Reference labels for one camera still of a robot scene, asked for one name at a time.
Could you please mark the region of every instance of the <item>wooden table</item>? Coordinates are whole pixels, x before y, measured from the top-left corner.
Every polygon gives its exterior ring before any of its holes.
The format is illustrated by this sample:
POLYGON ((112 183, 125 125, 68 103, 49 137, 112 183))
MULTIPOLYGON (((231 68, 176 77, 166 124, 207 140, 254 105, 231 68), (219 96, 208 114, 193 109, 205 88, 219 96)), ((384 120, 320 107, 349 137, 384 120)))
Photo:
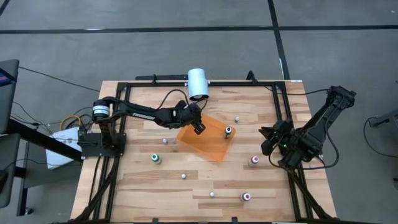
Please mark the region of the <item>wooden table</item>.
MULTIPOLYGON (((117 83, 103 82, 99 97, 114 96, 117 83)), ((285 83, 288 93, 305 92, 301 82, 285 83)), ((156 108, 165 94, 175 88, 188 94, 186 87, 134 87, 129 100, 156 108)), ((112 222, 151 222, 152 218, 159 218, 160 222, 230 222, 231 217, 238 217, 240 222, 295 220, 287 174, 271 166, 261 153, 264 137, 258 129, 277 121, 272 92, 260 86, 209 87, 209 91, 204 113, 237 130, 225 160, 211 162, 177 144, 179 129, 169 130, 152 121, 128 117, 127 145, 119 165, 112 222), (236 116, 239 116, 238 123, 234 122, 236 116), (168 139, 168 145, 163 144, 163 138, 168 139), (162 158, 161 165, 150 160, 153 153, 162 158), (259 165, 253 168, 248 166, 252 156, 260 157, 259 165), (216 197, 210 198, 210 192, 216 197), (239 195, 243 192, 252 195, 249 202, 240 201, 239 195)), ((180 93, 172 93, 164 107, 175 106, 181 99, 180 93)), ((283 109, 281 96, 279 101, 283 109)), ((306 96, 289 96, 289 102, 295 127, 303 126, 311 118, 306 96)), ((93 127, 93 131, 99 132, 98 127, 93 127)), ((276 162, 280 158, 276 150, 272 160, 276 162)), ((84 161, 71 218, 78 216, 88 204, 96 161, 95 157, 84 161)), ((321 166, 316 160, 311 164, 321 166)), ((308 170, 305 176, 308 189, 318 203, 335 216, 325 171, 308 170)), ((104 217, 107 195, 106 192, 102 199, 100 218, 104 217)), ((304 217, 299 190, 298 197, 304 217)))

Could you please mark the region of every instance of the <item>wooden tabletop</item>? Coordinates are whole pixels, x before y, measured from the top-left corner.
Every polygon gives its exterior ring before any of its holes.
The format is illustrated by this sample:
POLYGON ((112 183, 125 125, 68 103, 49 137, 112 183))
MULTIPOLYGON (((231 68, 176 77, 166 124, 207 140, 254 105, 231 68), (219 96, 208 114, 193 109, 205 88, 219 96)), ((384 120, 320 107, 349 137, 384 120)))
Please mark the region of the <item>wooden tabletop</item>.
MULTIPOLYGON (((114 96, 117 83, 103 82, 99 97, 114 96)), ((305 92, 301 82, 286 81, 286 87, 288 93, 305 92)), ((133 87, 129 100, 156 108, 166 93, 175 88, 188 94, 186 87, 133 87)), ((229 222, 231 217, 238 217, 241 222, 295 220, 287 174, 271 166, 261 153, 264 137, 258 129, 277 121, 272 92, 260 86, 211 86, 209 92, 204 113, 236 128, 224 161, 211 162, 179 145, 176 142, 179 129, 169 130, 153 121, 128 117, 126 151, 119 165, 112 222, 151 222, 152 218, 159 218, 160 222, 229 222), (163 144, 164 138, 168 139, 168 145, 163 144), (150 160, 153 153, 162 158, 160 165, 150 160), (248 166, 252 156, 260 157, 256 167, 248 166), (216 196, 210 198, 210 192, 216 196), (243 192, 249 192, 252 199, 240 201, 243 192)), ((175 106, 181 99, 181 93, 172 93, 164 107, 175 106)), ((284 111, 281 96, 279 101, 284 111)), ((290 95, 289 102, 295 127, 303 126, 311 118, 306 96, 290 95)), ((98 127, 94 126, 93 131, 99 132, 98 127)), ((275 150, 272 160, 277 162, 280 158, 275 150)), ((88 204, 96 161, 95 157, 84 161, 71 218, 88 204)), ((321 166, 316 160, 310 164, 321 166)), ((309 191, 327 213, 335 216, 325 171, 306 170, 305 176, 309 191)), ((297 191, 304 217, 302 195, 297 191)), ((100 218, 104 217, 107 196, 106 192, 100 218)))

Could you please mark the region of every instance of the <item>yellow cable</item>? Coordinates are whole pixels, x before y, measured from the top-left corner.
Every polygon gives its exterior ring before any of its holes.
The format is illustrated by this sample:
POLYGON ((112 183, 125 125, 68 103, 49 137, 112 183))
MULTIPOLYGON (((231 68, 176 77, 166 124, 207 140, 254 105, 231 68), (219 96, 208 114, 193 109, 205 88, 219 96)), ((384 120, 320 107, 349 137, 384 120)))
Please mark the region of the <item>yellow cable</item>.
POLYGON ((79 126, 81 126, 81 119, 80 119, 80 117, 77 116, 77 115, 70 115, 70 116, 67 116, 65 119, 63 119, 63 120, 61 121, 61 123, 60 123, 60 131, 62 131, 62 125, 63 125, 63 123, 66 122, 66 121, 67 121, 68 119, 70 119, 70 118, 77 118, 77 119, 79 120, 79 126))

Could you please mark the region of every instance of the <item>gray floor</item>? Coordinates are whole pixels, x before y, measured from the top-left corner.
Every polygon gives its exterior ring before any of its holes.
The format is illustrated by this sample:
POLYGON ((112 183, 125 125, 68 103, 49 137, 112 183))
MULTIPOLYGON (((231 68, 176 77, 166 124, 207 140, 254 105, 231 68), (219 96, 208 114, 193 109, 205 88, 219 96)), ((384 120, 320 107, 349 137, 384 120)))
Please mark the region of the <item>gray floor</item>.
MULTIPOLYGON (((277 0, 281 26, 398 24, 397 1, 277 0)), ((252 0, 11 0, 0 17, 0 29, 77 29, 170 26, 269 26, 267 1, 252 0)), ((342 85, 358 95, 356 104, 330 129, 340 162, 327 175, 337 214, 344 220, 396 223, 397 159, 372 152, 364 142, 366 118, 398 108, 398 30, 281 32, 291 79, 307 91, 342 85)), ((21 66, 92 88, 102 80, 133 80, 136 75, 180 74, 200 67, 208 78, 281 79, 272 31, 179 32, 146 34, 1 35, 0 60, 18 58, 21 66)), ((92 91, 20 70, 15 101, 36 119, 58 121, 98 97, 92 91)), ((314 113, 325 94, 308 96, 314 113)), ((13 112, 26 118, 20 108, 13 112)), ((398 130, 369 129, 380 151, 398 154, 398 130)), ((325 144, 325 160, 334 152, 325 144)), ((1 223, 66 221, 76 181, 34 187, 28 206, 35 213, 15 217, 17 191, 0 210, 1 223)))

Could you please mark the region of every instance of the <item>orange tray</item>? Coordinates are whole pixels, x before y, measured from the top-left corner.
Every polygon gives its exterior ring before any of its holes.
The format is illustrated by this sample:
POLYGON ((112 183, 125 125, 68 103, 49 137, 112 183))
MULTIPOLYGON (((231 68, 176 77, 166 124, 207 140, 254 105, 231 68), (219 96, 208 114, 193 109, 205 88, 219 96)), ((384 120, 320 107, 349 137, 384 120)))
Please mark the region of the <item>orange tray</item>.
POLYGON ((197 135, 193 126, 188 125, 181 129, 177 135, 177 140, 185 146, 203 153, 212 161, 220 162, 224 159, 236 130, 231 127, 232 133, 228 139, 225 139, 224 131, 228 125, 205 114, 202 114, 201 121, 206 126, 201 134, 197 135))

